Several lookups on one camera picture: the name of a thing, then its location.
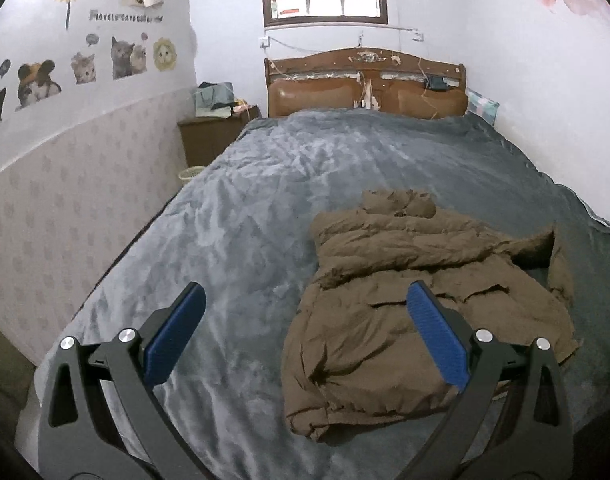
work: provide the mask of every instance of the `wooden headboard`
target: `wooden headboard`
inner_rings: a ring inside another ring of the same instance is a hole
[[[425,90],[425,76],[450,89]],[[294,59],[265,60],[269,116],[306,108],[366,107],[419,119],[464,115],[466,70],[380,48],[346,48]]]

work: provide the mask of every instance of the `nightstand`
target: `nightstand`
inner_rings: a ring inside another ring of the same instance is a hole
[[[180,121],[182,145],[187,158],[187,165],[208,166],[234,142],[245,125],[260,117],[258,106],[245,112],[232,114],[227,119],[196,117]]]

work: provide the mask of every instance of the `metal bolt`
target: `metal bolt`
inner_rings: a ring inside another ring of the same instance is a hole
[[[494,335],[484,328],[476,331],[476,339],[481,343],[489,343],[494,338]]]
[[[128,343],[136,337],[136,331],[133,328],[126,328],[118,334],[118,339],[123,343]]]
[[[63,339],[63,341],[60,342],[60,347],[63,350],[69,350],[70,348],[72,348],[74,343],[75,343],[74,338],[67,336],[66,338]]]
[[[551,344],[544,337],[539,337],[536,339],[536,346],[541,350],[549,350],[551,348]]]

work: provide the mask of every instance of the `gray bedspread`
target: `gray bedspread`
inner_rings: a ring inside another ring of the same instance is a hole
[[[575,428],[610,407],[610,229],[475,116],[421,121],[309,110],[253,121],[185,186],[63,336],[110,340],[199,282],[207,313],[156,396],[207,467],[223,480],[392,479],[442,415],[315,444],[288,431],[280,389],[283,339],[317,267],[309,224],[380,187],[427,189],[437,205],[517,237],[558,222],[582,343],[565,366]],[[39,398],[56,345],[35,375]],[[108,395],[129,448],[143,456],[120,402]],[[494,405],[472,453],[497,414]]]

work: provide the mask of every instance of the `blue gripper pad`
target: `blue gripper pad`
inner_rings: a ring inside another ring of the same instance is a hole
[[[407,291],[407,311],[416,325],[443,380],[462,392],[469,382],[467,351],[425,290],[413,282]]]
[[[206,303],[205,289],[195,283],[145,348],[144,384],[155,386],[169,378],[205,314]]]

